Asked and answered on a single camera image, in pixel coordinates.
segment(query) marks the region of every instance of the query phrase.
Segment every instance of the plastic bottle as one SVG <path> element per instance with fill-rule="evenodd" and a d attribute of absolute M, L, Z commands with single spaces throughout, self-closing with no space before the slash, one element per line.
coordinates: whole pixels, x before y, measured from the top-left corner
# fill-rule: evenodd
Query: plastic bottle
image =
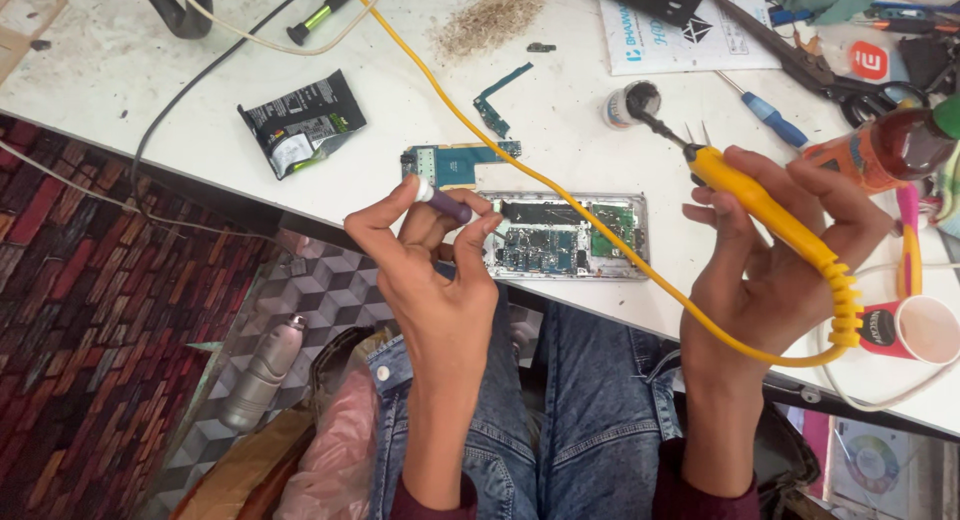
<path fill-rule="evenodd" d="M 260 341 L 223 404 L 223 426 L 238 432 L 257 426 L 300 353 L 305 327 L 306 318 L 292 313 L 286 323 L 277 325 Z"/>
<path fill-rule="evenodd" d="M 933 174 L 960 140 L 960 94 L 933 109 L 895 109 L 852 133 L 813 145 L 803 158 L 843 173 L 868 195 Z"/>

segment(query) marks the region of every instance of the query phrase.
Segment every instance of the yellow cable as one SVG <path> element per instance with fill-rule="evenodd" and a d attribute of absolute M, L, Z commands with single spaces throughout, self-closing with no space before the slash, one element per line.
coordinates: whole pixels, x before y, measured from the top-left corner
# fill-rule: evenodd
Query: yellow cable
<path fill-rule="evenodd" d="M 359 1 L 362 2 L 364 5 L 368 4 L 367 0 L 359 0 Z M 692 316 L 697 321 L 699 321 L 702 324 L 702 326 L 706 330 L 713 333 L 717 339 L 720 339 L 720 341 L 726 343 L 726 345 L 746 355 L 747 357 L 751 357 L 753 359 L 756 359 L 768 365 L 777 365 L 779 367 L 793 367 L 793 368 L 820 367 L 821 365 L 825 365 L 827 363 L 830 363 L 832 361 L 839 359 L 840 356 L 842 356 L 844 352 L 847 351 L 846 346 L 833 345 L 827 348 L 826 351 L 820 354 L 814 354 L 811 356 L 801 356 L 801 357 L 780 356 L 777 354 L 769 354 L 759 349 L 750 347 L 747 344 L 737 340 L 733 336 L 730 336 L 729 334 L 727 334 L 726 330 L 721 329 L 716 323 L 714 323 L 714 320 L 707 317 L 707 315 L 703 313 L 703 311 L 699 307 L 697 307 L 697 305 L 693 304 L 693 302 L 690 301 L 690 299 L 688 299 L 686 295 L 684 295 L 683 293 L 680 293 L 680 291 L 676 287 L 671 285 L 669 281 L 665 280 L 664 277 L 657 274 L 657 271 L 651 268 L 650 265 L 646 263 L 646 261 L 644 261 L 640 256 L 638 256 L 637 253 L 634 252 L 634 250 L 630 246 L 628 246 L 625 242 L 620 240 L 620 238 L 616 234 L 614 234 L 613 231 L 611 231 L 607 226 L 605 226 L 603 222 L 598 220 L 596 216 L 591 214 L 589 210 L 587 210 L 582 205 L 580 205 L 580 203 L 576 199 L 574 199 L 574 197 L 570 195 L 569 192 L 564 190 L 557 182 L 553 182 L 550 179 L 547 179 L 544 175 L 541 175 L 537 171 L 534 171 L 530 167 L 527 167 L 523 163 L 517 161 L 516 159 L 514 159 L 514 157 L 510 156 L 510 154 L 508 154 L 507 151 L 501 149 L 492 139 L 487 137 L 486 133 L 481 132 L 480 129 L 477 128 L 473 122 L 469 121 L 464 116 L 464 114 L 460 111 L 460 109 L 457 109 L 457 107 L 450 100 L 450 97 L 447 96 L 444 90 L 440 87 L 440 84 L 437 83 L 437 79 L 433 77 L 433 73 L 430 72 L 430 69 L 426 67 L 426 64 L 424 64 L 421 58 L 418 57 L 417 54 L 414 53 L 412 49 L 410 49 L 410 46 L 408 46 L 406 42 L 404 42 L 403 39 L 397 34 L 397 32 L 394 31 L 394 28 L 391 27 L 389 23 L 387 23 L 386 19 L 383 18 L 383 15 L 381 15 L 376 8 L 370 8 L 369 12 L 374 18 L 376 18 L 376 20 L 380 23 L 380 25 L 383 26 L 383 29 L 387 31 L 387 34 L 390 35 L 390 38 L 392 38 L 393 41 L 396 42 L 398 46 L 400 46 L 400 49 L 402 49 L 407 55 L 410 56 L 413 62 L 419 67 L 420 71 L 423 72 L 423 75 L 426 76 L 426 79 L 430 82 L 430 85 L 433 86 L 434 91 L 436 91 L 437 95 L 439 95 L 439 99 L 442 100 L 444 104 L 446 104 L 446 107 L 449 108 L 451 112 L 453 112 L 453 115 L 455 115 L 457 119 L 459 119 L 463 123 L 463 125 L 465 125 L 466 128 L 470 130 L 470 132 L 474 133 L 476 137 L 480 139 L 480 141 L 482 141 L 487 147 L 493 149 L 493 151 L 496 152 L 496 154 L 499 155 L 500 158 L 502 158 L 504 161 L 509 163 L 511 166 L 533 177 L 537 181 L 544 183 L 547 187 L 550 188 L 550 190 L 552 190 L 553 192 L 557 193 L 557 195 L 562 197 L 563 200 L 566 201 L 570 205 L 570 207 L 573 207 L 573 209 L 576 210 L 577 213 L 580 213 L 580 215 L 584 219 L 586 219 L 586 221 L 588 221 L 590 225 L 592 225 L 597 231 L 602 233 L 604 237 L 606 237 L 611 243 L 613 243 L 613 245 L 616 246 L 621 252 L 623 252 L 624 255 L 630 258 L 630 261 L 633 262 L 633 264 L 636 265 L 641 271 L 643 271 L 644 274 L 646 274 L 658 286 L 663 288 L 663 290 L 666 291 L 666 293 L 669 293 L 671 297 L 676 299 L 680 305 L 683 305 L 686 311 L 690 313 L 690 316 Z"/>

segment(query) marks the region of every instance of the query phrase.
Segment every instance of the maroon sleeve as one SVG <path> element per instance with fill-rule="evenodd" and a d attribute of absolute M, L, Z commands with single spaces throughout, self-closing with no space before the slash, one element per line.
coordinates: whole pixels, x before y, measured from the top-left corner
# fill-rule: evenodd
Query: maroon sleeve
<path fill-rule="evenodd" d="M 654 492 L 654 520 L 760 520 L 757 476 L 738 498 L 720 498 L 689 485 L 681 477 L 687 440 L 676 437 L 660 443 Z"/>
<path fill-rule="evenodd" d="M 460 507 L 453 510 L 427 508 L 410 495 L 402 475 L 396 482 L 390 520 L 476 520 L 476 517 L 477 489 L 466 473 L 460 474 Z"/>

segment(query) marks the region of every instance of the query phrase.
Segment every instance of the sawdust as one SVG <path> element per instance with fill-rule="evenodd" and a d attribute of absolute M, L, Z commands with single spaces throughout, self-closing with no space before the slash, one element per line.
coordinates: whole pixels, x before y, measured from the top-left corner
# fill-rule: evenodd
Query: sawdust
<path fill-rule="evenodd" d="M 522 35 L 543 7 L 544 0 L 474 0 L 435 31 L 438 55 L 456 62 L 499 48 Z"/>

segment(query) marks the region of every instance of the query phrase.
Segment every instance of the white table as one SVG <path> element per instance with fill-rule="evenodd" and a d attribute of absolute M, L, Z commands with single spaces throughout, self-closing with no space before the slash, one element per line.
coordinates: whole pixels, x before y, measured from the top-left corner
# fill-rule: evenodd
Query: white table
<path fill-rule="evenodd" d="M 250 28 L 282 0 L 215 0 L 216 13 Z M 289 44 L 287 26 L 322 0 L 298 0 L 261 32 Z M 636 77 L 611 77 L 596 0 L 547 0 L 527 34 L 503 47 L 451 64 L 435 60 L 432 17 L 443 23 L 466 0 L 383 0 L 381 13 L 436 73 L 450 97 L 477 124 L 472 100 L 500 77 L 533 62 L 534 67 L 491 97 L 522 141 L 522 160 L 568 189 L 581 193 L 643 193 L 650 208 L 652 265 L 688 293 L 711 256 L 713 231 L 681 215 L 689 201 L 690 171 L 681 152 L 649 130 L 614 132 L 601 121 L 606 95 Z M 310 37 L 325 44 L 358 11 L 351 1 Z M 200 40 L 171 35 L 147 0 L 69 0 L 44 39 L 53 48 L 30 52 L 0 86 L 0 110 L 97 146 L 133 156 L 144 130 L 181 88 L 236 37 L 214 27 Z M 531 42 L 556 44 L 549 54 L 527 53 Z M 343 70 L 363 110 L 367 127 L 329 160 L 278 182 L 236 112 L 258 106 Z M 752 92 L 783 111 L 814 141 L 849 131 L 840 110 L 800 88 L 776 70 L 730 72 Z M 711 73 L 648 76 L 661 90 L 659 116 L 682 129 L 707 121 L 714 146 L 737 144 L 779 163 L 791 149 L 763 127 L 736 94 Z M 318 57 L 299 57 L 249 43 L 207 76 L 177 105 L 147 148 L 145 159 L 238 195 L 308 218 L 342 225 L 344 217 L 383 195 L 400 180 L 399 156 L 407 146 L 476 142 L 437 98 L 424 76 L 371 18 Z M 479 190 L 536 191 L 541 185 L 507 164 L 480 166 Z M 892 196 L 878 202 L 896 210 Z M 947 260 L 935 231 L 920 234 L 928 263 Z M 867 265 L 898 259 L 900 242 L 884 241 Z M 960 284 L 952 271 L 930 271 L 925 292 L 960 312 Z M 568 304 L 676 338 L 680 305 L 652 281 L 528 280 L 517 284 Z M 877 274 L 858 285 L 867 304 L 895 297 L 894 276 Z M 817 351 L 812 340 L 788 352 Z M 795 380 L 828 389 L 819 369 L 775 368 Z M 854 350 L 835 364 L 845 390 L 880 401 L 912 387 L 933 370 L 924 365 Z M 898 415 L 960 434 L 953 408 L 960 372 L 896 409 Z"/>

